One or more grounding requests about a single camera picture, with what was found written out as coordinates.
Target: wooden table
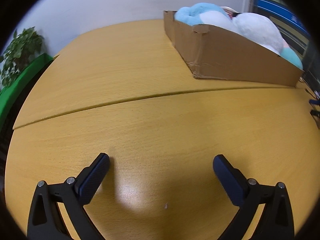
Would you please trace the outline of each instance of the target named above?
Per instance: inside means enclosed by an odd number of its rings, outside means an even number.
[[[310,109],[302,88],[193,79],[160,20],[94,30],[60,52],[19,113],[7,206],[26,231],[37,182],[63,182],[105,152],[111,170],[85,209],[106,239],[216,239],[237,211],[212,170],[224,154],[248,178],[286,184],[298,230],[320,189]]]

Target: cardboard box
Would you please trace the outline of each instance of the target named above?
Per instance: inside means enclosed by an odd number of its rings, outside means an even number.
[[[294,87],[303,71],[247,38],[213,25],[189,26],[164,11],[164,29],[193,77]]]

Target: blue banner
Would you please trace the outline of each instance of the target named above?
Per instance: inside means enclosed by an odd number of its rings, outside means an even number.
[[[301,31],[309,35],[302,22],[288,9],[282,7],[279,4],[275,4],[270,0],[255,0],[254,5],[262,10],[268,11],[272,14],[275,14],[282,19],[288,21],[292,25],[298,27]]]

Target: silver bolt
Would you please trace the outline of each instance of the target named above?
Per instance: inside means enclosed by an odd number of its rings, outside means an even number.
[[[279,188],[285,188],[285,184],[284,184],[283,182],[279,182],[279,183],[278,183],[278,187],[279,187]]]
[[[38,187],[42,187],[43,185],[44,185],[44,181],[43,180],[38,182]]]
[[[257,181],[255,179],[248,179],[248,183],[250,185],[256,185],[257,184]]]
[[[75,182],[75,178],[74,177],[69,177],[69,178],[67,178],[67,183],[68,184],[72,184],[72,183],[74,183]]]

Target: white wall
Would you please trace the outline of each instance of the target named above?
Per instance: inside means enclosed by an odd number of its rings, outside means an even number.
[[[247,11],[249,0],[40,0],[18,24],[36,27],[54,56],[76,36],[87,31],[135,20],[160,19],[163,10],[177,10],[198,2]]]

